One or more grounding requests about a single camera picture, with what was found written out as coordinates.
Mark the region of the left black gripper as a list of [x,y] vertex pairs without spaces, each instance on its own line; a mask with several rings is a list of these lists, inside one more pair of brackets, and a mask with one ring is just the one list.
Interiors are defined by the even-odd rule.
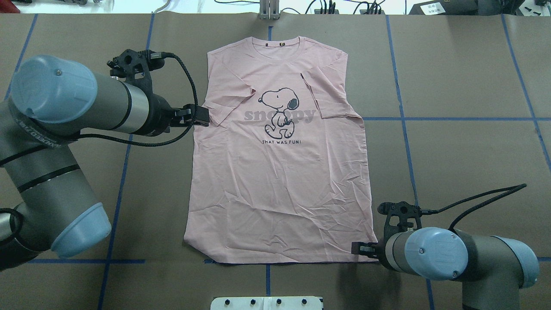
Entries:
[[167,100],[157,94],[151,94],[147,98],[149,101],[149,116],[146,121],[147,136],[169,133],[172,127],[209,126],[208,108],[196,104],[173,108]]

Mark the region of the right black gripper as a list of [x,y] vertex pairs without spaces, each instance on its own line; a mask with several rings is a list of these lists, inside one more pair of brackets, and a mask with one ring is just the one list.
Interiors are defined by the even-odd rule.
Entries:
[[378,242],[352,242],[351,253],[353,255],[366,256],[370,259],[376,259],[382,265],[389,265],[386,255],[387,238],[382,238]]

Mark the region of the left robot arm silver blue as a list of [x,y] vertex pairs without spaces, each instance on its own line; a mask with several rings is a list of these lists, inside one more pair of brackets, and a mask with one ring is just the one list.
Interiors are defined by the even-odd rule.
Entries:
[[[191,84],[193,104],[173,108],[153,91],[150,72],[175,59]],[[12,269],[45,251],[73,257],[111,233],[104,206],[95,196],[69,145],[103,139],[142,147],[175,143],[137,143],[83,129],[158,136],[172,127],[208,126],[209,111],[183,61],[168,52],[125,50],[108,61],[110,74],[49,55],[24,61],[14,73],[11,92],[1,103],[1,167],[22,197],[1,209],[1,270]]]

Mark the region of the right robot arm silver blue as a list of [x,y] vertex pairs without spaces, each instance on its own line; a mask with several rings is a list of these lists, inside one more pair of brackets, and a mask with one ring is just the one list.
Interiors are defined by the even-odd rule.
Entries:
[[351,253],[392,271],[460,282],[464,310],[518,310],[520,291],[540,274],[537,256],[521,241],[436,227],[398,232],[383,242],[352,242]]

